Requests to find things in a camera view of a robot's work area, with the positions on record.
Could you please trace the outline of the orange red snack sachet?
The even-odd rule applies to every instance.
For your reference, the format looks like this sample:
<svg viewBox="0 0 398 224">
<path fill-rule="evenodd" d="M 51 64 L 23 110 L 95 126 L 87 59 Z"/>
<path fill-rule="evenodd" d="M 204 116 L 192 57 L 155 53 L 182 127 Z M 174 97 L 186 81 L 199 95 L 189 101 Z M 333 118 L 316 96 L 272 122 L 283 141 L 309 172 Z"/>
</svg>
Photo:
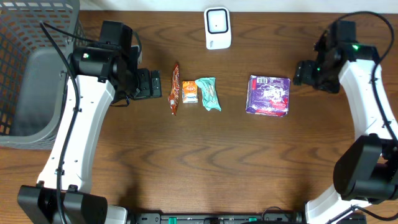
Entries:
<svg viewBox="0 0 398 224">
<path fill-rule="evenodd" d="M 179 92 L 180 92 L 180 68 L 179 64 L 176 63 L 172 72 L 172 89 L 168 96 L 170 109 L 172 115 L 176 116 L 177 108 L 179 103 Z"/>
</svg>

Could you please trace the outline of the small orange carton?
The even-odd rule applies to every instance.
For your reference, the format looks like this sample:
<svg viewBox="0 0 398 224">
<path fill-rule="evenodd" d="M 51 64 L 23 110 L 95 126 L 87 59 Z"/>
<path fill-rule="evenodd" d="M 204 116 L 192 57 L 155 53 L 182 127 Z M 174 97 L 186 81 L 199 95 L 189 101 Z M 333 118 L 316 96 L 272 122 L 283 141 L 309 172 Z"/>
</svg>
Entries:
<svg viewBox="0 0 398 224">
<path fill-rule="evenodd" d="M 198 102 L 198 87 L 195 81 L 182 82 L 182 101 L 183 103 Z"/>
</svg>

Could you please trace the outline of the red purple snack packet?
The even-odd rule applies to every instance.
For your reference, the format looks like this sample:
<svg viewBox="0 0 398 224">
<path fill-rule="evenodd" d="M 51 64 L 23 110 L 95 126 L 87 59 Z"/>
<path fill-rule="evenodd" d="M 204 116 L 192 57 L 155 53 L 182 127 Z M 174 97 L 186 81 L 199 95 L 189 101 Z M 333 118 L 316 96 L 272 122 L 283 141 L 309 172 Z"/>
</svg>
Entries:
<svg viewBox="0 0 398 224">
<path fill-rule="evenodd" d="M 289 112 L 290 79 L 251 75 L 246 113 L 283 117 Z"/>
</svg>

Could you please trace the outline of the teal snack wrapper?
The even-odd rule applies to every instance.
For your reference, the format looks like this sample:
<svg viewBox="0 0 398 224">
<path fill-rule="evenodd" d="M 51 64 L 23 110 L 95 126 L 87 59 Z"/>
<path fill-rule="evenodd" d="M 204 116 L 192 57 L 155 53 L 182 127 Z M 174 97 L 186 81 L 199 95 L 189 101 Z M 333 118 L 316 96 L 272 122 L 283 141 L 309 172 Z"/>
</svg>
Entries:
<svg viewBox="0 0 398 224">
<path fill-rule="evenodd" d="M 212 109 L 221 111 L 221 106 L 218 101 L 218 96 L 215 88 L 216 78 L 199 78 L 195 83 L 202 92 L 202 104 L 207 111 Z"/>
</svg>

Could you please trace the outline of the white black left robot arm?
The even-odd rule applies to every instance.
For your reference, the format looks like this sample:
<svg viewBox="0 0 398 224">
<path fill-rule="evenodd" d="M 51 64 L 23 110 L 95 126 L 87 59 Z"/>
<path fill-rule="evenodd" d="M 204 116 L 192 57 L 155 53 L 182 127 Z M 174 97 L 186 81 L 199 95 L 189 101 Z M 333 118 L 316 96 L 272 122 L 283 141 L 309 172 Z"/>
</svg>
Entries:
<svg viewBox="0 0 398 224">
<path fill-rule="evenodd" d="M 17 202 L 33 223 L 130 223 L 128 209 L 93 195 L 92 167 L 110 107 L 159 98 L 160 73 L 140 68 L 138 34 L 104 21 L 98 40 L 62 57 L 67 96 L 55 144 L 34 186 L 21 186 Z"/>
</svg>

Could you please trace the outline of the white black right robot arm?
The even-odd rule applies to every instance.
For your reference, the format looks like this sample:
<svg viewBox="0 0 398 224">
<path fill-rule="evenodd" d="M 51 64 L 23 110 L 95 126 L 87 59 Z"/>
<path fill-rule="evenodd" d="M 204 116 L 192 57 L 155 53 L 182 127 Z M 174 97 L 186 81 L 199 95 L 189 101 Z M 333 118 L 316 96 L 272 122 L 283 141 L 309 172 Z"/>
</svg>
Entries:
<svg viewBox="0 0 398 224">
<path fill-rule="evenodd" d="M 294 85 L 344 90 L 354 143 L 336 162 L 333 185 L 305 205 L 306 223 L 338 223 L 356 210 L 397 199 L 397 120 L 381 80 L 377 48 L 356 40 L 356 24 L 337 20 L 324 31 L 315 60 L 298 63 Z"/>
</svg>

